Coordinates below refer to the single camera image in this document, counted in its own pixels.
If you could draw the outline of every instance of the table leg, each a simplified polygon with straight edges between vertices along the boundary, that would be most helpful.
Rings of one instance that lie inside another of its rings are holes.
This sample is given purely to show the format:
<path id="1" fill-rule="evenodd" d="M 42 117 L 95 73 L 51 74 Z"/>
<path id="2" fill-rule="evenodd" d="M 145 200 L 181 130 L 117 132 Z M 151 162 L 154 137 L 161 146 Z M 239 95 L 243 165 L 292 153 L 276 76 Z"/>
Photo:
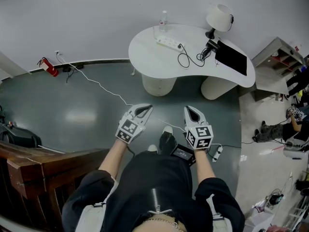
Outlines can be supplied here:
<path id="1" fill-rule="evenodd" d="M 158 79 L 141 75 L 145 90 L 153 96 L 164 96 L 171 92 L 176 82 L 177 77 Z"/>
<path id="2" fill-rule="evenodd" d="M 232 88 L 236 87 L 236 85 L 236 83 L 233 83 L 231 81 L 214 76 L 209 76 L 202 83 L 201 91 L 206 99 L 214 100 L 219 96 L 225 94 Z"/>

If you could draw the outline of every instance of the plastic bottle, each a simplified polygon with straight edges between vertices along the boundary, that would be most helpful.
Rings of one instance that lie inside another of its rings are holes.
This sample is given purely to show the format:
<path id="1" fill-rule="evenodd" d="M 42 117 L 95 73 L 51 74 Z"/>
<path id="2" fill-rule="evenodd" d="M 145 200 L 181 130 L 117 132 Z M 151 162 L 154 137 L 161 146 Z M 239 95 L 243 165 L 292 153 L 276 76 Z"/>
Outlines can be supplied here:
<path id="1" fill-rule="evenodd" d="M 161 32 L 167 32 L 168 31 L 168 13 L 165 10 L 162 11 L 160 24 L 159 24 L 159 30 Z"/>

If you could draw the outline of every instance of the black lamp stand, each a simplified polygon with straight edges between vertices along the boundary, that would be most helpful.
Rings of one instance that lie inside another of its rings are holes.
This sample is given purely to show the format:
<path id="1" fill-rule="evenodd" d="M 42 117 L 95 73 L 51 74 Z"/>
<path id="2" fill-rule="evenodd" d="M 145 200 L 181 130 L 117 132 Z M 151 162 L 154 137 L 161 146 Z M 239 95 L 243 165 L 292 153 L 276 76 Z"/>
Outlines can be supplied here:
<path id="1" fill-rule="evenodd" d="M 207 36 L 207 38 L 213 40 L 213 39 L 214 39 L 214 31 L 215 31 L 215 30 L 216 30 L 216 29 L 212 28 L 210 31 L 206 32 L 205 35 Z"/>

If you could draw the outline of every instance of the fire extinguisher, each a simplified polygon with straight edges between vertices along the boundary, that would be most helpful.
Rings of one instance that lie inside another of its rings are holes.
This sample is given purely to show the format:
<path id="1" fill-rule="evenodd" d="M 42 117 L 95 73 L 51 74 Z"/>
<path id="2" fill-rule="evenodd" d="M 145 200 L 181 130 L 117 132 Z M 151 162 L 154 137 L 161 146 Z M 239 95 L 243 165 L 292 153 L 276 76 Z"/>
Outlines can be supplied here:
<path id="1" fill-rule="evenodd" d="M 52 76 L 59 74 L 59 71 L 46 58 L 42 58 L 37 64 Z"/>

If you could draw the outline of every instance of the white shoe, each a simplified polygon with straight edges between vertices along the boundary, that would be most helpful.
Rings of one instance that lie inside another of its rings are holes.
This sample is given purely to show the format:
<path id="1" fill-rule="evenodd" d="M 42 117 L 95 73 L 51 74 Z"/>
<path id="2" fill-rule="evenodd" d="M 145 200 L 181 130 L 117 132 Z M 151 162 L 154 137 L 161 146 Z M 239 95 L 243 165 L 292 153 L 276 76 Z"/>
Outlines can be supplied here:
<path id="1" fill-rule="evenodd" d="M 148 151 L 150 151 L 150 152 L 157 152 L 158 153 L 158 148 L 155 145 L 150 145 L 148 147 Z"/>
<path id="2" fill-rule="evenodd" d="M 162 134 L 163 134 L 165 131 L 173 135 L 173 128 L 172 128 L 171 126 L 165 126 L 164 129 L 163 129 Z"/>

